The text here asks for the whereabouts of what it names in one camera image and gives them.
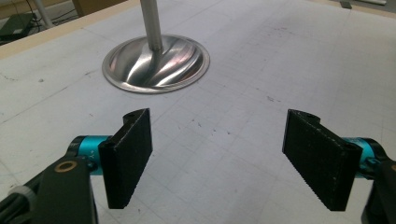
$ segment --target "black cable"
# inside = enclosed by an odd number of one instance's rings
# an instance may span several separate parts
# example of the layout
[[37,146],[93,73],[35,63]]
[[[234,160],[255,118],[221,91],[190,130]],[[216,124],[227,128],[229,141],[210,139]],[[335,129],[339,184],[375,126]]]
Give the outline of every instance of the black cable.
[[27,212],[29,203],[23,196],[17,196],[17,199],[12,202],[4,211],[0,212],[0,223],[8,223],[16,215],[21,212]]
[[64,14],[62,14],[62,15],[60,15],[59,17],[53,18],[53,19],[51,19],[51,20],[52,20],[52,21],[58,20],[59,18],[65,16],[65,15],[67,15],[67,14],[69,14],[69,13],[71,13],[72,11],[75,11],[75,10],[76,10],[76,9],[72,9],[72,10],[70,10],[70,11],[68,11],[68,12],[66,12],[66,13],[64,13]]
[[61,22],[63,22],[63,21],[72,21],[72,20],[75,20],[75,19],[77,19],[78,18],[78,15],[76,15],[76,16],[71,16],[71,17],[68,17],[68,18],[66,18],[66,19],[63,19],[63,20],[58,20],[58,21],[53,21],[53,23],[57,23],[58,25],[61,23]]
[[18,11],[17,6],[15,5],[14,1],[9,0],[12,3],[12,6],[14,6],[15,10],[17,11],[17,14],[20,15],[20,12]]
[[39,33],[40,32],[40,28],[41,27],[44,27],[42,24],[38,24],[38,26],[37,25],[34,25],[34,26],[32,26],[33,28],[35,28],[35,29],[37,29],[37,31],[33,31],[33,32],[31,32],[31,34],[33,35],[33,34],[37,34],[37,33]]
[[[33,12],[32,6],[30,6],[29,0],[26,0],[27,5],[29,5],[30,11],[32,12],[32,15],[35,15],[35,13]],[[38,33],[40,32],[40,25],[38,24],[38,21],[35,19],[35,23],[37,24],[38,27]]]
[[[25,186],[37,193],[40,182],[41,173],[29,180]],[[28,209],[29,202],[25,197],[16,193],[10,194],[0,202],[0,223],[8,223],[14,217],[26,213]]]
[[8,224],[23,224],[29,223],[29,220],[32,219],[33,212],[28,212],[22,214],[20,216],[14,217],[12,220],[9,221]]

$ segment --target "metal pole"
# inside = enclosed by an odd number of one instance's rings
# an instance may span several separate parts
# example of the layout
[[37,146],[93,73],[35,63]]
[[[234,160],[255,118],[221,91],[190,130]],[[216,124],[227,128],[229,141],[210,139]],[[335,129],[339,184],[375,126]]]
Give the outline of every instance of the metal pole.
[[41,0],[35,0],[35,6],[37,7],[38,11],[40,12],[41,18],[43,18],[44,24],[47,29],[54,27],[50,17],[47,14],[46,9],[44,9],[43,3]]
[[163,38],[161,36],[160,19],[156,0],[140,0],[145,21],[148,47],[151,50],[163,48]]

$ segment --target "white table surface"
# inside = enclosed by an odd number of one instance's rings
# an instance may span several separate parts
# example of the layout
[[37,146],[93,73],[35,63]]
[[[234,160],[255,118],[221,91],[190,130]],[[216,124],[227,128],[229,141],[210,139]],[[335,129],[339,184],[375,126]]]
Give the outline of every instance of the white table surface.
[[361,223],[372,182],[332,213],[281,152],[289,108],[396,158],[396,22],[305,0],[158,0],[163,34],[210,53],[207,73],[160,95],[102,75],[119,43],[145,34],[140,6],[0,61],[0,198],[62,157],[78,135],[114,134],[150,108],[154,151],[130,204],[101,223]]

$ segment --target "reflective metal base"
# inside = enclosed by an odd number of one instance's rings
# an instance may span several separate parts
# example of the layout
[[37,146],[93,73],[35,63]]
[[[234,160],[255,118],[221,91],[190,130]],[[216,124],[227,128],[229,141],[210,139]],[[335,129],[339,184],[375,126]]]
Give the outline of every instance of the reflective metal base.
[[163,48],[151,50],[146,37],[124,42],[103,62],[107,80],[116,87],[140,93],[163,93],[184,88],[209,67],[209,54],[196,41],[162,35]]

